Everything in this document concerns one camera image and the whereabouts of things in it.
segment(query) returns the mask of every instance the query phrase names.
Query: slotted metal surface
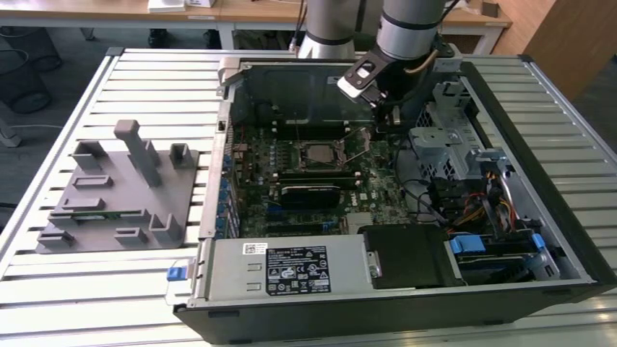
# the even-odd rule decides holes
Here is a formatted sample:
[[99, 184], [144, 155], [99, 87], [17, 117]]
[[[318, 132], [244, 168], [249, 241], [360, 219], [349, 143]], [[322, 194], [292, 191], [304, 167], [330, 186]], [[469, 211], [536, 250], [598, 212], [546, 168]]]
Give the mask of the slotted metal surface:
[[[206, 346], [172, 315], [165, 270], [194, 256], [210, 162], [210, 138], [220, 99], [217, 63], [226, 55], [289, 57], [264, 51], [214, 52], [128, 49], [107, 57], [68, 127], [36, 175], [0, 236], [0, 339], [3, 346]], [[533, 67], [513, 57], [469, 57], [481, 71], [534, 153], [564, 193], [601, 252], [617, 267], [617, 168], [604, 142], [560, 100]], [[88, 254], [33, 253], [68, 183], [76, 140], [113, 139], [117, 119], [136, 119], [140, 135], [157, 149], [185, 142], [200, 151], [190, 226], [181, 249]], [[493, 130], [486, 128], [494, 140]], [[269, 346], [613, 346], [617, 291], [578, 304], [550, 307], [512, 325], [326, 338]]]

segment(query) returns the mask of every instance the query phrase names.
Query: black trash bin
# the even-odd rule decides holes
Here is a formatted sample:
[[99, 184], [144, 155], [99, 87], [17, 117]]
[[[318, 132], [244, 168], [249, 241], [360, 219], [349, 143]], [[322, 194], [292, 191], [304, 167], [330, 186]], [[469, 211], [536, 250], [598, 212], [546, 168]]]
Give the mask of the black trash bin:
[[35, 70], [45, 72], [59, 68], [61, 58], [44, 27], [0, 27], [0, 36], [11, 48], [28, 53]]
[[51, 102], [45, 84], [28, 63], [27, 52], [0, 50], [0, 101], [16, 113], [39, 111]]

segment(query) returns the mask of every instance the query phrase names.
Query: white desk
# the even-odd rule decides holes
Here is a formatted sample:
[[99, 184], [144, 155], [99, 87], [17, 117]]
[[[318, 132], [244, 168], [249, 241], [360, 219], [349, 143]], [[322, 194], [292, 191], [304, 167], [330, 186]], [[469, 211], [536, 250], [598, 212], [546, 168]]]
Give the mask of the white desk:
[[[148, 0], [0, 0], [0, 25], [36, 27], [138, 27], [214, 29], [222, 49], [233, 49], [233, 30], [293, 30], [298, 5], [274, 0], [217, 0], [212, 8], [148, 13]], [[489, 54], [512, 21], [454, 10], [445, 19], [445, 35], [477, 35], [474, 54]]]

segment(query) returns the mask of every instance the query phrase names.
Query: gray base plate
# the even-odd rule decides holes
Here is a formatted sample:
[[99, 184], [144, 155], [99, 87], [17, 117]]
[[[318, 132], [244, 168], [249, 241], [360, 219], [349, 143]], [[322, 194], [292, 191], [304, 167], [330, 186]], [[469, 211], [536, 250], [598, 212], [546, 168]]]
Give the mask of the gray base plate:
[[[75, 179], [87, 177], [88, 174], [77, 167], [75, 169], [71, 183], [64, 189], [60, 205], [67, 199], [100, 198], [105, 202], [103, 210], [146, 210], [149, 215], [157, 215], [161, 222], [165, 222], [169, 213], [180, 224], [181, 236], [172, 241], [157, 241], [148, 230], [148, 221], [128, 223], [125, 220], [85, 220], [75, 226], [65, 226], [75, 241], [71, 247], [47, 248], [43, 244], [36, 247], [36, 253], [77, 253], [101, 252], [136, 249], [172, 249], [181, 246], [186, 232], [186, 217], [193, 193], [194, 175], [197, 172], [198, 152], [190, 151], [196, 165], [192, 168], [173, 169], [169, 160], [169, 151], [158, 151], [160, 165], [157, 171], [161, 175], [162, 185], [150, 188], [141, 174], [133, 167], [127, 156], [128, 152], [109, 152], [107, 157], [100, 158], [99, 165], [104, 175], [111, 176], [113, 185], [111, 187], [81, 188], [73, 187]], [[55, 212], [71, 212], [56, 207]], [[145, 243], [121, 244], [116, 236], [116, 228], [141, 228], [146, 236]], [[61, 230], [53, 224], [48, 224], [41, 233], [57, 233]]]

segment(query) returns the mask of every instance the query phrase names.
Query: power supply label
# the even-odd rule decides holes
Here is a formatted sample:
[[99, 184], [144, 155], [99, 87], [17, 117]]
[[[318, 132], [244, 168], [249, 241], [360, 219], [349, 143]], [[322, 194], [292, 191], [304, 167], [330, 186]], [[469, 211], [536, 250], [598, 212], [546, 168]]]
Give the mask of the power supply label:
[[329, 293], [325, 246], [266, 250], [266, 293], [270, 296]]

